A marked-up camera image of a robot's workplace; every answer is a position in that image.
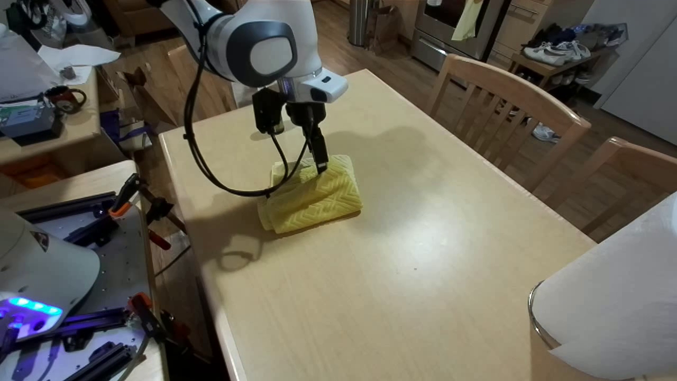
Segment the floor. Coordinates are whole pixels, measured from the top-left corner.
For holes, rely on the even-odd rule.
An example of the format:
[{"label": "floor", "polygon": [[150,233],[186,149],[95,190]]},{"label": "floor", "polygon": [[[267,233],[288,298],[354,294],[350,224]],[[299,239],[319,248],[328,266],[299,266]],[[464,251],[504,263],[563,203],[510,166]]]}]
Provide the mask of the floor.
[{"label": "floor", "polygon": [[[374,56],[367,48],[355,48],[346,38],[347,24],[350,24],[346,8],[332,3],[319,3],[315,5],[315,15],[317,15],[317,31],[319,31],[319,56],[325,59],[325,65],[342,75],[350,75],[367,67],[378,76],[381,76],[395,91],[400,91],[415,107],[421,109],[425,103],[436,75],[429,67],[421,65],[420,61],[411,59],[404,47],[398,47],[384,56]],[[133,72],[135,67],[143,67],[149,76],[149,84],[147,84],[149,93],[157,97],[157,102],[163,107],[163,110],[172,114],[172,119],[181,120],[184,91],[181,81],[175,81],[175,75],[168,61],[168,52],[181,45],[183,45],[181,38],[165,38],[165,41],[138,45],[133,48],[127,48],[124,54],[124,59],[108,65],[107,72],[117,82],[117,86],[125,93],[125,99],[132,99],[129,91],[124,84],[125,81],[118,72]],[[202,103],[202,109],[198,110],[198,116],[195,116],[198,120],[211,114],[226,112],[223,103],[208,103],[210,99],[204,99],[204,102],[205,103]],[[133,102],[125,103],[125,109],[132,112],[138,112]],[[548,183],[544,184],[547,189],[544,193],[548,193],[548,189],[557,186],[568,173],[571,173],[571,167],[580,166],[609,136],[618,136],[618,138],[677,157],[676,147],[658,138],[653,138],[649,133],[621,119],[600,112],[587,103],[578,103],[576,110],[593,124],[593,131],[585,138],[582,145],[578,145],[570,162],[548,179]],[[544,149],[547,147],[541,142],[533,139],[520,155],[522,157],[520,164],[513,167],[510,175],[519,179],[519,173],[526,172],[526,167],[530,167]],[[150,189],[172,199],[172,186],[169,186],[165,162],[160,149],[155,147],[147,152],[141,152],[138,164]],[[582,198],[573,206],[563,207],[562,215],[580,226],[587,219],[591,219],[591,215],[596,215],[596,210],[609,198],[621,194],[623,189],[624,189],[624,180],[616,179],[614,173],[605,173],[596,180],[593,190],[587,193],[587,198]],[[175,229],[168,224],[160,224],[157,231],[163,236],[175,233]],[[172,260],[172,255],[157,255],[155,259],[157,259],[157,269],[161,269],[165,263]],[[193,303],[198,300],[198,294],[199,294],[198,291],[199,285],[195,279],[195,263],[191,255],[184,260],[181,260],[172,271],[160,278],[161,303],[165,303],[169,309],[174,307],[175,315],[195,329],[193,338],[198,340],[198,347],[204,353],[210,353],[210,343],[205,340],[205,330],[204,330],[204,315]]]}]

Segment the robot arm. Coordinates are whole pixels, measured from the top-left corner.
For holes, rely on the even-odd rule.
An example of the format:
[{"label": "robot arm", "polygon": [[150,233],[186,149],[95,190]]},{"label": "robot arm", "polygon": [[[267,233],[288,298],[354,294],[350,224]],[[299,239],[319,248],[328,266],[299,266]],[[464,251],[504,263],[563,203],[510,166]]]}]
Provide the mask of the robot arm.
[{"label": "robot arm", "polygon": [[347,81],[321,67],[310,0],[250,0],[225,15],[208,0],[149,0],[183,31],[208,71],[247,86],[280,82],[291,103],[327,103]]}]

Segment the white cabinet door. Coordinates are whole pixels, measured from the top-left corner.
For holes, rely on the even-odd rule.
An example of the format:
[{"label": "white cabinet door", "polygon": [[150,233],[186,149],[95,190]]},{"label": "white cabinet door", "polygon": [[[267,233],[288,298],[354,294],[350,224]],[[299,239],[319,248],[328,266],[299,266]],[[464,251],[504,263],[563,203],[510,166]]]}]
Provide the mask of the white cabinet door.
[{"label": "white cabinet door", "polygon": [[609,95],[603,110],[677,145],[677,19]]}]

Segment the wire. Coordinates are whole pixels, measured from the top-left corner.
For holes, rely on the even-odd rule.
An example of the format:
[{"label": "wire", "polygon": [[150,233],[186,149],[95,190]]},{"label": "wire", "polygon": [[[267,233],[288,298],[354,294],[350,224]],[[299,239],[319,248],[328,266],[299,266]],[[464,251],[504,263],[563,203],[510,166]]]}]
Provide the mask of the wire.
[{"label": "wire", "polygon": [[181,259],[184,259],[184,257],[188,255],[191,248],[193,248],[193,246],[186,246],[181,255],[175,255],[174,260],[168,263],[168,266],[163,266],[161,271],[155,273],[155,278],[168,273]]},{"label": "wire", "polygon": [[198,103],[198,91],[199,91],[199,84],[202,84],[202,76],[205,72],[205,65],[210,63],[210,43],[208,43],[208,29],[210,26],[221,19],[223,15],[217,15],[211,18],[208,24],[202,21],[193,0],[186,3],[191,7],[191,13],[195,18],[195,24],[198,24],[198,29],[199,29],[199,54],[198,54],[198,75],[193,79],[193,84],[188,90],[188,95],[186,95],[186,103],[184,103],[184,139],[188,142],[188,149],[191,149],[191,155],[198,164],[198,167],[202,169],[202,173],[219,189],[226,190],[226,193],[233,193],[233,194],[240,194],[240,198],[272,198],[272,193],[275,193],[280,186],[283,186],[288,180],[295,179],[295,173],[299,172],[299,166],[301,166],[301,160],[305,155],[305,150],[310,149],[310,142],[302,145],[301,152],[299,152],[299,160],[295,164],[295,167],[291,169],[291,164],[275,138],[275,133],[270,133],[273,145],[275,145],[275,150],[283,164],[283,175],[277,184],[273,186],[267,186],[267,189],[259,189],[259,190],[241,190],[241,189],[233,189],[233,186],[226,186],[225,183],[219,180],[219,175],[211,172],[211,167],[208,166],[199,145],[198,145],[198,138],[195,138],[195,130],[193,130],[193,112],[195,112],[195,103]]}]

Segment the cable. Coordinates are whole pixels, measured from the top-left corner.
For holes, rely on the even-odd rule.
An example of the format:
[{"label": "cable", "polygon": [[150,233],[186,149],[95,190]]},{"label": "cable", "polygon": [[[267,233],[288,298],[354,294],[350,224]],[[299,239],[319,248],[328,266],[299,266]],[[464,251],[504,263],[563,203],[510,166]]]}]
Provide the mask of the cable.
[{"label": "cable", "polygon": [[193,246],[186,246],[181,255],[175,255],[174,260],[168,263],[168,266],[163,266],[161,271],[155,273],[155,278],[168,273],[181,259],[184,259],[184,257],[188,255],[191,248],[193,248]]},{"label": "cable", "polygon": [[223,190],[226,190],[226,193],[240,194],[240,198],[272,198],[272,193],[275,193],[280,186],[283,186],[288,180],[295,179],[295,173],[299,172],[301,160],[302,160],[310,142],[305,142],[305,147],[302,147],[301,152],[299,152],[299,160],[296,160],[295,167],[291,169],[291,164],[288,164],[288,160],[285,160],[285,155],[283,155],[283,150],[281,150],[275,133],[270,133],[272,139],[273,139],[273,145],[275,145],[275,150],[277,150],[277,155],[280,155],[280,160],[281,160],[281,164],[283,164],[283,175],[281,175],[281,180],[280,180],[277,184],[270,186],[270,189],[241,190],[241,189],[226,186],[226,184],[223,184],[223,183],[217,179],[217,173],[215,173],[211,167],[208,166],[208,162],[205,162],[205,157],[204,157],[204,152],[202,152],[202,149],[199,149],[199,145],[198,145],[195,130],[193,130],[193,112],[195,112],[195,103],[198,103],[198,91],[199,91],[199,84],[202,84],[202,76],[204,76],[204,71],[205,71],[208,61],[210,61],[210,57],[208,57],[208,54],[210,54],[208,29],[210,29],[211,24],[215,24],[217,19],[221,19],[223,15],[217,15],[217,18],[211,18],[208,24],[204,24],[202,18],[199,18],[199,13],[198,13],[198,8],[195,8],[195,5],[193,5],[193,0],[188,0],[186,5],[191,7],[191,13],[195,15],[195,24],[198,24],[198,29],[199,29],[199,43],[202,43],[202,47],[199,47],[199,59],[198,59],[198,75],[195,75],[195,79],[193,79],[193,84],[191,84],[191,90],[188,90],[186,103],[184,103],[184,130],[186,130],[184,139],[188,142],[191,155],[193,155],[198,167],[204,172],[204,175],[205,175],[215,186],[219,186],[219,189],[223,189]]}]

